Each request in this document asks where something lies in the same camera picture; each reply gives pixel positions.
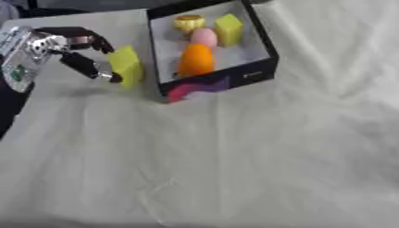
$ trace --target black cable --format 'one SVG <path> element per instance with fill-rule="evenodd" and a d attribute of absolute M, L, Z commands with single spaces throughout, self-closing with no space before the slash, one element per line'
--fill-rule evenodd
<path fill-rule="evenodd" d="M 29 9 L 37 9 L 39 7 L 37 0 L 28 0 Z"/>

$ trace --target yellow cube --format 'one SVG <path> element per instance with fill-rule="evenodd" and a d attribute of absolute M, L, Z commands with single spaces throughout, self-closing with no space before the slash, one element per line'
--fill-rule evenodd
<path fill-rule="evenodd" d="M 215 22 L 219 44 L 223 47 L 236 45 L 242 39 L 244 24 L 232 14 L 227 14 Z"/>
<path fill-rule="evenodd" d="M 143 79 L 143 66 L 132 46 L 125 46 L 107 54 L 107 59 L 112 65 L 112 70 L 123 78 L 120 84 L 124 88 L 130 89 Z"/>

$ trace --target white cloth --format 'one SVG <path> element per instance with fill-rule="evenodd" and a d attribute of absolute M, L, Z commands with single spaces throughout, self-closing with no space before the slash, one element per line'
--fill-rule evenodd
<path fill-rule="evenodd" d="M 398 4 L 259 5 L 277 78 L 173 105 L 49 64 L 0 143 L 2 220 L 396 228 Z M 145 22 L 113 12 L 18 23 L 82 25 L 148 48 Z"/>
<path fill-rule="evenodd" d="M 17 9 L 3 0 L 0 0 L 0 28 L 7 20 L 18 19 L 20 14 Z"/>

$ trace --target orange ball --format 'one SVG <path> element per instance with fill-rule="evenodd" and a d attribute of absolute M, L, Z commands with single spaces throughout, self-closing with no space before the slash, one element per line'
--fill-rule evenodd
<path fill-rule="evenodd" d="M 182 77 L 193 77 L 215 70 L 215 58 L 212 50 L 203 44 L 190 44 L 183 52 L 179 64 Z"/>

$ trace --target pink ball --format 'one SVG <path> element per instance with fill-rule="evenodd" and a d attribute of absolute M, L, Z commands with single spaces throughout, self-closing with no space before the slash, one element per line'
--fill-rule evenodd
<path fill-rule="evenodd" d="M 191 42 L 200 43 L 214 49 L 217 47 L 217 35 L 210 28 L 198 28 L 192 33 Z"/>

